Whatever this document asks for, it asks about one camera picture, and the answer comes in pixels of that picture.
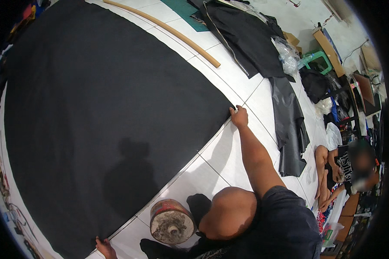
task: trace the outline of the brown tube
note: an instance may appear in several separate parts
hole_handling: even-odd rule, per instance
[[[189,38],[187,38],[186,36],[184,36],[180,32],[176,31],[175,29],[171,28],[167,24],[163,23],[162,21],[154,18],[151,15],[148,15],[146,13],[138,11],[137,9],[131,8],[129,6],[122,5],[122,4],[119,4],[119,3],[115,3],[115,2],[112,2],[110,0],[103,0],[103,1],[104,1],[104,3],[108,3],[110,5],[114,5],[114,6],[117,6],[119,8],[123,8],[125,10],[129,10],[129,11],[135,13],[135,14],[138,14],[138,15],[140,15],[140,16],[142,16],[142,17],[144,17],[144,18],[154,22],[155,24],[158,24],[160,27],[164,28],[165,30],[167,30],[168,32],[170,32],[171,34],[176,36],[177,38],[179,38],[182,41],[184,41],[184,43],[186,43],[187,45],[192,47],[194,50],[196,50],[200,55],[202,55],[205,59],[207,59],[214,67],[218,68],[220,66],[220,63],[216,59],[214,59],[209,53],[207,53],[202,48],[200,48],[199,45],[197,45],[196,43],[192,42]]]

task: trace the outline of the cylindrical can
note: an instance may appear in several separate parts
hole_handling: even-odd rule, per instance
[[[151,208],[150,217],[151,235],[162,243],[181,244],[195,232],[192,214],[178,201],[159,201]]]

